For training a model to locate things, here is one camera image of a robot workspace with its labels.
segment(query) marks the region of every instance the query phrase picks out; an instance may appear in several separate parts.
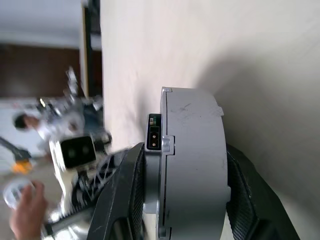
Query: white object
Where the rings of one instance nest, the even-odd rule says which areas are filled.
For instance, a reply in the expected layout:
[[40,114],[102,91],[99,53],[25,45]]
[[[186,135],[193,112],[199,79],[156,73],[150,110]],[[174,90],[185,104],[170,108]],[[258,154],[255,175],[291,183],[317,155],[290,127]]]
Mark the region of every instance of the white object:
[[53,122],[42,120],[37,132],[43,141],[38,147],[46,150],[50,139],[75,135],[75,131],[70,129],[71,124],[74,125],[77,133],[82,134],[85,127],[84,116],[77,111],[71,111]]
[[78,95],[78,82],[77,78],[74,72],[74,69],[72,67],[69,68],[69,70],[66,72],[66,75],[68,76],[68,86],[69,90],[71,92],[72,96],[77,96]]
[[33,187],[33,193],[35,192],[35,187],[32,182],[27,178],[17,178],[11,181],[3,190],[3,199],[5,203],[12,209],[16,209],[20,202],[23,189],[31,185]]
[[[61,202],[60,202],[60,208],[61,208],[61,213],[63,215],[66,215],[72,211],[73,207],[71,204],[71,195],[72,195],[72,190],[73,190],[73,181],[75,177],[77,176],[77,168],[72,168],[68,169],[65,166],[64,162],[64,157],[62,154],[61,150],[61,142],[64,139],[51,139],[49,141],[49,147],[50,147],[50,152],[52,156],[52,162],[54,166],[54,175],[56,179],[58,180],[61,190],[62,190],[62,197],[61,197]],[[81,239],[79,236],[87,236],[88,231],[89,231],[90,224],[88,222],[81,221],[77,224],[68,226],[68,232],[72,236],[77,236],[77,239]]]
[[[59,172],[72,172],[73,170],[77,171],[79,169],[83,169],[83,168],[88,167],[89,165],[91,165],[92,163],[94,163],[96,161],[97,156],[96,156],[96,154],[94,154],[94,160],[91,162],[88,162],[84,165],[79,165],[79,166],[74,167],[72,169],[66,167],[63,151],[61,148],[61,143],[65,140],[70,140],[70,139],[74,139],[77,137],[82,137],[82,136],[78,135],[78,136],[74,136],[74,137],[64,137],[59,140],[51,139],[49,141],[49,147],[50,147],[50,152],[51,152],[51,157],[52,157],[52,162],[54,165],[56,177],[57,177],[57,171],[59,171]],[[93,149],[94,149],[94,141],[93,141],[92,136],[90,138],[91,138],[91,142],[92,142]]]

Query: black plastic part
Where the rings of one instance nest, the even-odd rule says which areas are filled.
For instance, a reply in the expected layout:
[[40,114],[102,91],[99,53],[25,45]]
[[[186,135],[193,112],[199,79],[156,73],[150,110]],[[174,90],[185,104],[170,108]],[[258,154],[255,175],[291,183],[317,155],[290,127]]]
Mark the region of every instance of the black plastic part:
[[112,143],[112,136],[109,132],[106,132],[105,134],[107,135],[107,140],[105,140],[104,138],[101,138],[101,137],[96,138],[93,135],[93,144],[94,144],[95,152],[107,154],[105,147]]
[[73,169],[96,160],[95,147],[90,136],[67,139],[62,141],[60,146],[67,169]]
[[280,199],[239,150],[227,145],[226,205],[235,240],[299,240]]
[[52,230],[52,226],[50,223],[44,225],[44,230],[47,236],[52,236],[54,234],[54,231]]
[[14,159],[16,162],[25,161],[31,159],[30,152],[25,149],[18,148],[3,137],[0,136],[0,146],[8,149],[14,155]]
[[149,114],[146,148],[161,150],[161,114]]
[[133,147],[102,190],[87,240],[138,240],[144,203],[144,144]]

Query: person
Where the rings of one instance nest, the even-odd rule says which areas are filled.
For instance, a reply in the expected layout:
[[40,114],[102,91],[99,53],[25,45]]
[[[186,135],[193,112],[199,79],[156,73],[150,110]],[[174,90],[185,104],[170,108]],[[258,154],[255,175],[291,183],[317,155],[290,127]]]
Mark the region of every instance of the person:
[[45,220],[48,202],[44,197],[45,187],[39,181],[26,186],[21,194],[20,202],[12,210],[10,227],[16,240],[40,240],[41,229]]
[[82,134],[85,128],[85,118],[77,111],[71,111],[49,120],[20,113],[13,118],[13,125],[17,130],[36,130],[42,139],[38,148],[49,153],[49,140],[53,136],[59,138],[73,136],[75,133]]

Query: floor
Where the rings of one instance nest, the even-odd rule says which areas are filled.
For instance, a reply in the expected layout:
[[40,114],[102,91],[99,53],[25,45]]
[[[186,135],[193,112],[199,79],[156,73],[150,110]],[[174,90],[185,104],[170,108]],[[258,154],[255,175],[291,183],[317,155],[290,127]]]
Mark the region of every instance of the floor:
[[318,239],[319,11],[316,0],[102,1],[113,148],[144,140],[162,86],[206,89],[224,111],[226,141],[279,194],[300,238]]

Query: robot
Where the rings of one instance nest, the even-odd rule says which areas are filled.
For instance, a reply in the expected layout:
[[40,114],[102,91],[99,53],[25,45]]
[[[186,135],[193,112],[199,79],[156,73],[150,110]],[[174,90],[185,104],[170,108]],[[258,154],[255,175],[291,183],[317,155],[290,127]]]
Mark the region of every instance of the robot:
[[69,228],[79,239],[137,240],[145,212],[156,214],[156,239],[218,240],[227,212],[235,240],[298,240],[277,195],[226,144],[222,115],[205,91],[163,87],[145,142],[110,156],[103,187],[76,208],[71,179],[95,163],[95,146],[89,135],[51,141],[65,216],[46,224],[47,234]]

